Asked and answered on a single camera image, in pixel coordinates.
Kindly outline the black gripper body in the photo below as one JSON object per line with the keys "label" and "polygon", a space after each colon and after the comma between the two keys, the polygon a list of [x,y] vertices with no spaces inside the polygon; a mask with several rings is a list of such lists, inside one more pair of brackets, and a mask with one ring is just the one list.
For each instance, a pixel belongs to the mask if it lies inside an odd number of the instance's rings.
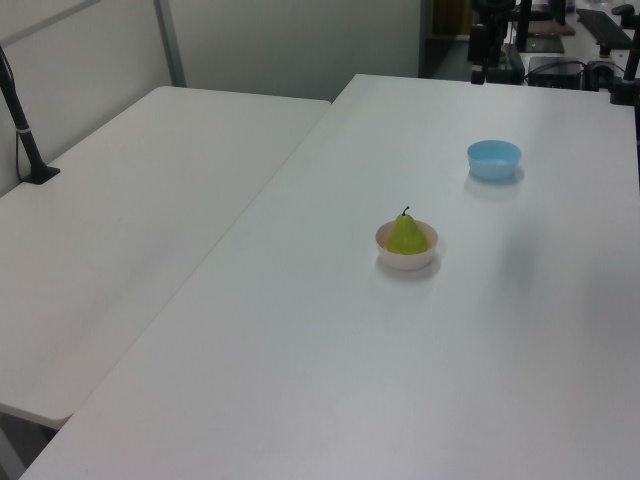
{"label": "black gripper body", "polygon": [[473,25],[493,26],[515,8],[515,0],[470,0]]}

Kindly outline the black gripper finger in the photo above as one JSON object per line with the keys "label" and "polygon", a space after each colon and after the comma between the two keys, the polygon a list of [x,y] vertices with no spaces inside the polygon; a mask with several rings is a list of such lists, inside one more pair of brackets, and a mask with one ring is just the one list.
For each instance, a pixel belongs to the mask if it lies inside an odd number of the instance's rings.
{"label": "black gripper finger", "polygon": [[495,80],[499,72],[499,63],[503,45],[502,28],[493,26],[489,29],[489,50],[487,57],[487,79]]}
{"label": "black gripper finger", "polygon": [[483,24],[473,25],[469,37],[469,62],[471,63],[471,83],[485,82],[487,52],[487,27]]}

